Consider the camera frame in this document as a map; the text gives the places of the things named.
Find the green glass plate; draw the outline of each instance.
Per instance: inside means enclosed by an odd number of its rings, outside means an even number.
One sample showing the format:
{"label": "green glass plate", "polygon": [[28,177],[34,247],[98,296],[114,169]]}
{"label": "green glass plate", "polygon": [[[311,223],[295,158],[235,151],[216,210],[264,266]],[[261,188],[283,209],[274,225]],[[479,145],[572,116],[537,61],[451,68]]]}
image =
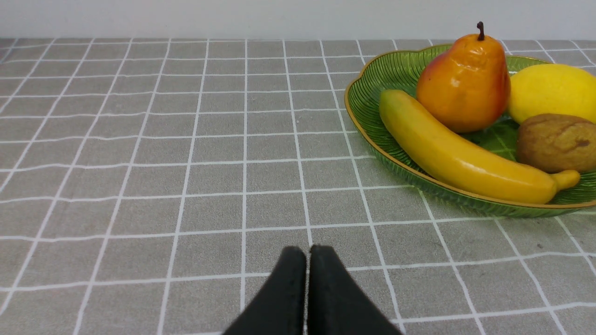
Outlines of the green glass plate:
{"label": "green glass plate", "polygon": [[[451,45],[431,46],[420,51],[392,51],[368,62],[346,89],[347,112],[372,152],[398,177],[420,190],[454,206],[471,208],[488,215],[536,218],[575,212],[596,206],[596,172],[585,173],[573,188],[560,191],[545,205],[513,203],[469,193],[437,181],[423,171],[400,148],[383,125],[378,113],[381,91],[401,89],[415,97],[416,84],[425,66]],[[546,63],[527,57],[507,57],[512,75],[534,64]],[[484,131],[465,137],[510,160],[516,158],[518,124],[507,114]]]}

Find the yellow lemon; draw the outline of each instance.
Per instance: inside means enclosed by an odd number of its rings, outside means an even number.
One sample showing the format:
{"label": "yellow lemon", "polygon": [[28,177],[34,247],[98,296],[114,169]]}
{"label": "yellow lemon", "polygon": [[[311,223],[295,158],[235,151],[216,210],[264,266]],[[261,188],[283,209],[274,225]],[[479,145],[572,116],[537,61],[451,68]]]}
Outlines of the yellow lemon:
{"label": "yellow lemon", "polygon": [[509,115],[521,124],[539,114],[566,114],[596,123],[596,76],[565,64],[529,66],[511,77]]}

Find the orange pear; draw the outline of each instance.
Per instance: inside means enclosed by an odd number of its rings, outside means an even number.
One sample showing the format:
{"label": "orange pear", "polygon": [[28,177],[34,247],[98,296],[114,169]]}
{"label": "orange pear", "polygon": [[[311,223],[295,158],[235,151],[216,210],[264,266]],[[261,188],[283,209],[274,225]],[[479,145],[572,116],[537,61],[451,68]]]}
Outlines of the orange pear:
{"label": "orange pear", "polygon": [[437,120],[456,133],[479,131],[505,111],[511,79],[505,50],[498,40],[478,34],[459,38],[422,71],[416,99]]}

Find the banana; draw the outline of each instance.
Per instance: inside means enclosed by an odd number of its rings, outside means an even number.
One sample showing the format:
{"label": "banana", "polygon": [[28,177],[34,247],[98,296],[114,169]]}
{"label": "banana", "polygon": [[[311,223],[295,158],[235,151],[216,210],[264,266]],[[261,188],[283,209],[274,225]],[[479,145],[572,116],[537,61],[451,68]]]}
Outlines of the banana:
{"label": "banana", "polygon": [[548,174],[473,144],[450,131],[404,91],[383,91],[379,113],[410,158],[452,187],[516,203],[545,204],[579,182],[577,171]]}

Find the plate rim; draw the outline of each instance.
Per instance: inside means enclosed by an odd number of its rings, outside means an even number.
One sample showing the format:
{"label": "plate rim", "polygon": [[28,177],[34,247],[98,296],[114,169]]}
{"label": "plate rim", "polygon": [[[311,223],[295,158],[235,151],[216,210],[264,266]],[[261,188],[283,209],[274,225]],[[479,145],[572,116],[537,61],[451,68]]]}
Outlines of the plate rim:
{"label": "plate rim", "polygon": [[[480,194],[476,194],[476,193],[472,193],[472,192],[468,192],[468,191],[464,191],[460,188],[457,187],[453,187],[449,184],[446,184],[444,182],[440,182],[437,179],[434,179],[431,176],[427,176],[419,171],[416,171],[415,169],[409,167],[408,165],[400,162],[399,160],[395,159],[393,156],[391,156],[389,153],[387,153],[386,151],[384,151],[381,147],[379,147],[366,133],[366,131],[364,130],[364,128],[362,127],[362,125],[360,124],[360,122],[356,119],[356,116],[354,115],[352,108],[350,106],[349,103],[349,99],[348,99],[348,95],[349,92],[352,88],[352,86],[354,85],[354,83],[356,83],[357,81],[359,81],[360,79],[362,79],[362,76],[364,75],[364,73],[367,71],[368,67],[370,66],[370,64],[372,64],[375,60],[384,57],[386,55],[389,54],[398,54],[398,53],[419,53],[419,52],[423,52],[425,50],[428,49],[433,49],[433,48],[437,48],[437,47],[442,47],[442,46],[449,46],[452,44],[437,44],[437,45],[431,45],[428,46],[426,48],[420,49],[420,50],[393,50],[393,51],[388,51],[388,52],[384,52],[382,54],[379,54],[375,57],[373,57],[372,59],[370,59],[368,62],[366,62],[366,64],[364,64],[363,68],[360,70],[360,72],[358,73],[358,76],[356,78],[354,78],[350,84],[348,84],[348,86],[346,87],[346,90],[344,91],[344,104],[346,105],[346,110],[348,115],[350,116],[350,119],[352,119],[352,122],[354,123],[354,125],[356,126],[356,128],[358,129],[358,132],[364,137],[364,139],[367,141],[367,143],[372,146],[377,152],[379,152],[380,154],[382,154],[386,159],[389,159],[392,163],[397,164],[399,167],[407,170],[410,173],[413,173],[414,175],[425,179],[427,182],[431,182],[435,185],[438,185],[440,187],[446,188],[450,191],[453,191],[455,193],[461,194],[463,196],[467,196],[467,197],[471,197],[471,198],[476,198],[476,199],[480,199],[480,200],[485,200],[485,201],[489,201],[491,203],[495,203],[495,204],[504,204],[504,205],[509,205],[509,206],[517,206],[517,207],[525,207],[525,208],[532,208],[532,209],[583,209],[583,208],[587,208],[587,207],[592,207],[592,206],[596,206],[596,200],[593,201],[589,201],[589,202],[584,202],[584,203],[578,203],[578,204],[532,204],[532,203],[521,203],[521,202],[516,202],[516,201],[508,201],[508,200],[500,200],[497,198],[493,198],[493,197],[486,197],[486,196],[482,196]],[[541,59],[537,59],[537,58],[533,58],[533,57],[527,57],[527,56],[516,56],[516,55],[507,55],[507,58],[525,58],[525,59],[529,59],[529,60],[537,60],[537,61],[542,61],[542,62],[546,62],[546,63],[550,63],[548,61],[545,60],[541,60]]]}

